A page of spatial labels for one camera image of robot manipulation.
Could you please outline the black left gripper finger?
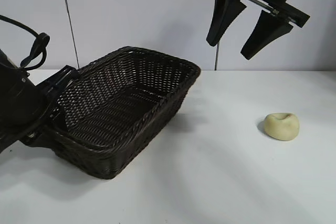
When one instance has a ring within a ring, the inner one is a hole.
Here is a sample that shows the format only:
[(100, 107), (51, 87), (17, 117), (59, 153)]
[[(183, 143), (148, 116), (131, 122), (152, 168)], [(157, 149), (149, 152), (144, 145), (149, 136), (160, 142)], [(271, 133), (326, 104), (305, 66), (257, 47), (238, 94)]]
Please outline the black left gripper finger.
[(54, 127), (61, 130), (68, 130), (66, 123), (66, 114), (63, 107), (58, 103), (57, 100), (53, 102), (53, 110), (51, 113), (51, 121)]
[(38, 127), (22, 137), (22, 143), (29, 147), (47, 148), (55, 151), (57, 142), (47, 126)]

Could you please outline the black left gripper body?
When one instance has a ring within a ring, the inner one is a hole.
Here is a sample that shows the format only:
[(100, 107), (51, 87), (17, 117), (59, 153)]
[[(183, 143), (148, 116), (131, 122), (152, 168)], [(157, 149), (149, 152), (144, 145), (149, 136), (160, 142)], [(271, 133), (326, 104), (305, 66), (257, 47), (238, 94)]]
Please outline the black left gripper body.
[(1, 52), (1, 150), (44, 125), (53, 126), (53, 102), (79, 76), (65, 66), (43, 82), (34, 85), (28, 72), (19, 69)]

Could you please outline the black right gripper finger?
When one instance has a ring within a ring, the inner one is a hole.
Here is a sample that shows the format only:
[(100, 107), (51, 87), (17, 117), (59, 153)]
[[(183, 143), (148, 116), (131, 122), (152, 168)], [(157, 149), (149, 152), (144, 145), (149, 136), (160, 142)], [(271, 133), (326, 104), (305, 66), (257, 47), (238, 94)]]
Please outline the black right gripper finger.
[(246, 8), (240, 0), (215, 0), (213, 17), (206, 37), (210, 46), (216, 46), (226, 29)]
[(268, 44), (290, 33), (292, 29), (293, 26), (284, 18), (262, 10), (253, 32), (240, 53), (245, 59), (250, 60)]

